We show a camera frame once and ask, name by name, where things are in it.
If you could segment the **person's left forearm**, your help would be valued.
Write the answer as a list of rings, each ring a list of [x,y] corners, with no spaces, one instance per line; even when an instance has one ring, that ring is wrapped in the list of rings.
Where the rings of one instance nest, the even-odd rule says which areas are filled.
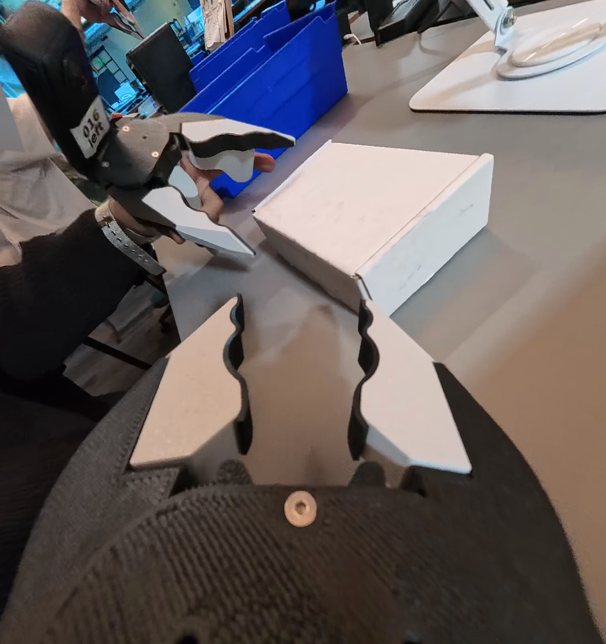
[[[149,274],[152,257],[135,253],[112,243],[94,209],[27,241],[21,261],[0,268],[0,374],[38,381],[60,370]]]

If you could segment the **white document stand wooden board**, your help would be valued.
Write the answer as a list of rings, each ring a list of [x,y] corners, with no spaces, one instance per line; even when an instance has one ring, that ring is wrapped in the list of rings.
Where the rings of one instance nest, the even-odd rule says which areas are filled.
[[[506,79],[485,35],[410,100],[416,112],[606,114],[606,44],[546,75]]]

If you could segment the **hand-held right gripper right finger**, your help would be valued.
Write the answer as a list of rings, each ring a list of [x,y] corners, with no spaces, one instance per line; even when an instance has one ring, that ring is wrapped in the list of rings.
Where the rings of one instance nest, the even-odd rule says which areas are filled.
[[[469,475],[472,465],[436,364],[372,300],[362,300],[357,384],[348,422],[352,459],[381,467],[386,487],[414,468]]]

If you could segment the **white cardboard mailer box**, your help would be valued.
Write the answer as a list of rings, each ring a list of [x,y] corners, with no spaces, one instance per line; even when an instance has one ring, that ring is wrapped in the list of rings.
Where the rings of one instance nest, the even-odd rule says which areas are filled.
[[[393,314],[488,223],[494,158],[328,141],[253,210],[273,249]]]

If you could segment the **black office chair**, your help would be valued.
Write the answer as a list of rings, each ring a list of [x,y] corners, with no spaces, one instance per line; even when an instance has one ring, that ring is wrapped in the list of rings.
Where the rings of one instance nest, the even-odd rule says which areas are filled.
[[[179,112],[195,95],[191,59],[166,22],[127,54],[128,66],[163,112]]]

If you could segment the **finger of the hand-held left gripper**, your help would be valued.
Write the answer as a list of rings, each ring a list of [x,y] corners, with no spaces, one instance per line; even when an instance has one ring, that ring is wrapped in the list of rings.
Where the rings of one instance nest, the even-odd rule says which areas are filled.
[[[288,134],[228,118],[183,122],[180,133],[189,160],[202,171],[221,171],[235,182],[250,181],[258,149],[284,149],[296,144]]]
[[[202,207],[200,190],[181,166],[174,168],[168,185],[142,190],[143,220],[172,229],[185,240],[210,250],[255,256],[234,230],[212,221]]]

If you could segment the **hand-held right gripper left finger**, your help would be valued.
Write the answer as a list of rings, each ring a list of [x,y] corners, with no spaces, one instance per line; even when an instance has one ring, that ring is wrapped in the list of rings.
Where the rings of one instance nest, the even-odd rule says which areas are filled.
[[[132,470],[184,466],[216,473],[250,450],[253,422],[243,363],[243,298],[232,297],[168,361],[130,456]]]

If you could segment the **person's left hand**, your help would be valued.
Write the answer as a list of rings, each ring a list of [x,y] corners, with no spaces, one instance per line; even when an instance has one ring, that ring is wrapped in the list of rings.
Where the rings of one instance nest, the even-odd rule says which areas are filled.
[[[222,172],[216,169],[202,170],[195,167],[191,163],[191,157],[187,151],[182,152],[180,166],[195,183],[202,203],[201,211],[205,212],[212,222],[218,223],[224,205],[222,199],[210,188],[210,183]],[[270,173],[275,169],[275,159],[268,154],[256,152],[253,160],[253,169],[259,172]],[[177,244],[183,244],[185,242],[185,239],[170,228],[162,225],[156,226],[143,223],[139,218],[132,216],[112,197],[108,198],[107,204],[111,214],[120,226],[141,237],[154,239],[158,236],[166,236]]]

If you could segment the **person's torso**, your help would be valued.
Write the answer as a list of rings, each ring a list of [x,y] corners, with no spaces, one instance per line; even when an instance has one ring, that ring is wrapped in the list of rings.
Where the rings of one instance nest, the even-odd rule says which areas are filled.
[[[119,406],[93,398],[61,374],[22,382],[0,369],[0,619],[55,620],[103,548],[166,507],[180,471],[127,471],[168,359]]]

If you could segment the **light grey jacket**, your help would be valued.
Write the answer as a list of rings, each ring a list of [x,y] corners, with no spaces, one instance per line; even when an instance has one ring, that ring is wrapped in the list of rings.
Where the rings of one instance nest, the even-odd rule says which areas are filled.
[[[96,208],[55,163],[60,153],[30,98],[7,102],[24,151],[0,149],[0,269],[21,262],[32,239],[55,239]]]

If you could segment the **grey desk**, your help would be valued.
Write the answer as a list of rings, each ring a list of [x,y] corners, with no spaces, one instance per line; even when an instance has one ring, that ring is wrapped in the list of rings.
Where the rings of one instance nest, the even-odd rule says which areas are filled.
[[[531,464],[560,515],[606,640],[606,115],[412,113],[410,98],[484,34],[475,19],[343,51],[348,94],[233,201],[244,265],[158,242],[180,338],[236,293],[256,468],[340,484],[360,336],[351,310],[275,255],[251,211],[327,140],[494,156],[490,219],[393,315]]]

